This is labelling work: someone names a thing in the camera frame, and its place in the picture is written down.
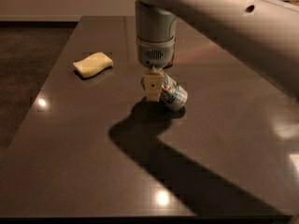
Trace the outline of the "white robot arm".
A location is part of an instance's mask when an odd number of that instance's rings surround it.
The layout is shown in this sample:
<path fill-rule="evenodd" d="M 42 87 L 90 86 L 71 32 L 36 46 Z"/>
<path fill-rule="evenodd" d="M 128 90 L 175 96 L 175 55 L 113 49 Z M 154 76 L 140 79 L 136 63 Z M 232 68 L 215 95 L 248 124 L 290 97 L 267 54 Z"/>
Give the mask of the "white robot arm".
<path fill-rule="evenodd" d="M 173 62 L 177 19 L 299 97 L 299 7 L 279 0 L 135 0 L 142 65 L 165 68 Z"/>

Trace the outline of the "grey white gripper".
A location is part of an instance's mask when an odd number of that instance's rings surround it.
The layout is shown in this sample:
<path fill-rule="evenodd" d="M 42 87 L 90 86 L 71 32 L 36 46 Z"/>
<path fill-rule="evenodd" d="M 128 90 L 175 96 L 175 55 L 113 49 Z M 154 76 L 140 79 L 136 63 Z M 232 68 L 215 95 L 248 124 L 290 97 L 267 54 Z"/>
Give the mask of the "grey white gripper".
<path fill-rule="evenodd" d="M 147 100 L 160 100 L 164 68 L 171 60 L 176 38 L 177 17 L 172 13 L 135 2 L 136 50 L 139 62 L 150 68 L 143 76 Z"/>

